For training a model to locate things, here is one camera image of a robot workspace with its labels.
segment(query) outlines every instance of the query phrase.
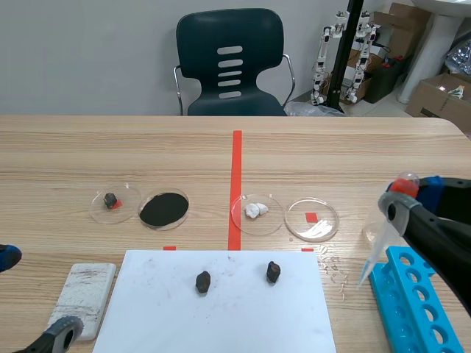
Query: chair backrest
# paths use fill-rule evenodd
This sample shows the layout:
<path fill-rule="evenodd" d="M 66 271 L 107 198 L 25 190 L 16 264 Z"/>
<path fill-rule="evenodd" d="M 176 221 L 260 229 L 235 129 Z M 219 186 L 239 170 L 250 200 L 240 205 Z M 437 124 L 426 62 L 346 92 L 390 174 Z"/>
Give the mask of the chair backrest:
<path fill-rule="evenodd" d="M 198 79 L 202 95 L 257 89 L 257 75 L 281 63 L 283 42 L 281 19 L 267 9 L 194 13 L 177 26 L 182 75 Z"/>

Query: black rock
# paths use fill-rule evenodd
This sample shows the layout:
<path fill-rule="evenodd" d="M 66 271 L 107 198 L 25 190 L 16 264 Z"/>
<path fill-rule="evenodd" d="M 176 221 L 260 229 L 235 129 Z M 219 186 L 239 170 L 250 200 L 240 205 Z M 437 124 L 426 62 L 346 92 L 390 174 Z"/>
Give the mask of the black rock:
<path fill-rule="evenodd" d="M 116 202 L 118 202 L 118 199 L 116 198 L 114 193 L 107 193 L 103 198 L 103 202 L 105 203 L 106 208 L 111 210 L 116 204 Z"/>
<path fill-rule="evenodd" d="M 200 293 L 207 293 L 211 284 L 211 276 L 207 271 L 203 271 L 196 277 L 196 289 Z"/>
<path fill-rule="evenodd" d="M 266 270 L 266 278 L 268 278 L 271 283 L 275 283 L 278 280 L 280 274 L 280 266 L 274 263 L 273 261 L 270 261 Z"/>

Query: sink pedestal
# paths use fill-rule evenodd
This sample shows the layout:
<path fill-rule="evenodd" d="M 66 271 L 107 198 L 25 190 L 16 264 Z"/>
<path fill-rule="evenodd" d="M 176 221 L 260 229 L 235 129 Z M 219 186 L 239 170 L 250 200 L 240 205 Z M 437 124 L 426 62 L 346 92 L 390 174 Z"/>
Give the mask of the sink pedestal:
<path fill-rule="evenodd" d="M 445 56 L 450 50 L 458 28 L 463 18 L 452 16 L 434 15 L 433 26 L 427 39 L 414 61 L 403 90 L 397 96 L 397 100 L 403 104 L 409 103 L 409 99 L 419 84 L 420 80 L 436 76 L 445 61 Z"/>

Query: wooden table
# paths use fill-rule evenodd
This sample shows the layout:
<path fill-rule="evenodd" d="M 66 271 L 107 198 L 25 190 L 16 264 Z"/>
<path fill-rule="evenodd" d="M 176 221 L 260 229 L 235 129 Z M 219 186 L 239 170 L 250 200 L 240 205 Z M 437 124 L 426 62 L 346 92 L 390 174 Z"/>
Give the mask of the wooden table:
<path fill-rule="evenodd" d="M 361 228 L 381 188 L 401 171 L 471 177 L 471 143 L 438 118 L 0 117 L 0 243 L 24 253 L 0 275 L 0 352 L 42 333 L 74 263 L 120 266 L 127 249 L 226 249 L 234 129 L 244 133 L 243 193 L 272 193 L 283 206 L 315 196 L 339 212 L 339 231 L 322 243 L 326 263 L 339 257 L 338 269 L 349 273 L 342 301 L 343 277 L 334 283 L 322 272 L 337 352 L 388 352 L 371 287 L 355 289 L 370 251 Z M 191 213 L 166 232 L 137 217 L 96 223 L 91 199 L 122 181 L 143 195 L 184 190 Z M 284 225 L 270 236 L 242 235 L 245 250 L 303 247 L 313 245 Z M 440 279 L 435 285 L 471 350 L 471 319 Z M 77 343 L 71 352 L 92 348 Z"/>

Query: gray wall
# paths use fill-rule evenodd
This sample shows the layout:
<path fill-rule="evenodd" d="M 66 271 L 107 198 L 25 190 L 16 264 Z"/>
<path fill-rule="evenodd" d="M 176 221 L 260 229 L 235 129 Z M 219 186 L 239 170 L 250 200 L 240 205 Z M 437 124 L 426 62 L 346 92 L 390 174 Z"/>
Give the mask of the gray wall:
<path fill-rule="evenodd" d="M 2 0 L 0 114 L 178 114 L 172 68 L 175 27 L 188 13 L 267 7 L 285 27 L 285 52 L 297 78 L 294 96 L 310 89 L 324 25 L 347 0 Z M 367 0 L 368 10 L 387 1 Z M 330 67 L 338 41 L 330 50 Z M 181 82 L 185 105 L 199 84 Z M 283 101 L 291 82 L 286 63 L 258 84 Z"/>

